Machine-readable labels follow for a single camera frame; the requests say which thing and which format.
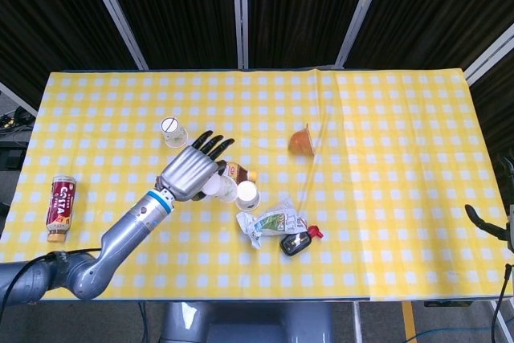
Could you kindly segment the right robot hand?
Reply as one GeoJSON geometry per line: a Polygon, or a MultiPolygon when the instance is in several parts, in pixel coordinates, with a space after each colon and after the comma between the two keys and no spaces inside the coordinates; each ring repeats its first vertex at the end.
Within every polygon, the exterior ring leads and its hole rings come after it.
{"type": "Polygon", "coordinates": [[[508,210],[506,227],[498,227],[495,224],[485,222],[478,216],[475,208],[469,204],[466,204],[464,208],[467,217],[476,227],[498,240],[506,242],[508,250],[513,252],[513,149],[499,154],[497,160],[504,169],[507,184],[508,210]]]}

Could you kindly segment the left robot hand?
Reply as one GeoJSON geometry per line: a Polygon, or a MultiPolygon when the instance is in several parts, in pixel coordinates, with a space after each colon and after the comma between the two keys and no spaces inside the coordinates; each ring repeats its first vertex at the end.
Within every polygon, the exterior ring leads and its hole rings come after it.
{"type": "Polygon", "coordinates": [[[224,139],[212,130],[205,131],[157,176],[155,189],[170,192],[178,202],[201,201],[206,196],[203,186],[226,169],[226,161],[218,158],[234,143],[234,138],[224,139]]]}

